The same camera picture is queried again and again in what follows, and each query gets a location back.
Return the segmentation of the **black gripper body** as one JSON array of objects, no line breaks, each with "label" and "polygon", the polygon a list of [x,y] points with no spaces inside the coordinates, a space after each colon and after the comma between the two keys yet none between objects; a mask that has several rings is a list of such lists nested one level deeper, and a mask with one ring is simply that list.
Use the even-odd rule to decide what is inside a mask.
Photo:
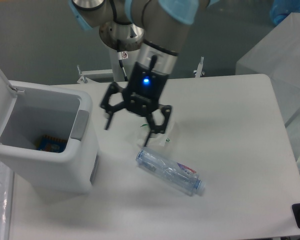
[{"label": "black gripper body", "polygon": [[168,74],[150,71],[149,67],[136,62],[128,84],[122,91],[125,108],[141,117],[157,110],[168,78]]}]

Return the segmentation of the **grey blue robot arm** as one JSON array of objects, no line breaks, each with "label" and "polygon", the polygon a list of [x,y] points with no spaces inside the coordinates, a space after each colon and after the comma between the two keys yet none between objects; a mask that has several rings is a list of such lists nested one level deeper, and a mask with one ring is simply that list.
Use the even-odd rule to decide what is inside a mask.
[{"label": "grey blue robot arm", "polygon": [[127,86],[109,85],[100,103],[110,118],[126,109],[146,118],[149,135],[164,134],[172,113],[159,99],[194,23],[198,9],[211,0],[71,0],[69,6],[82,28],[90,30],[112,22],[136,26],[139,53]]}]

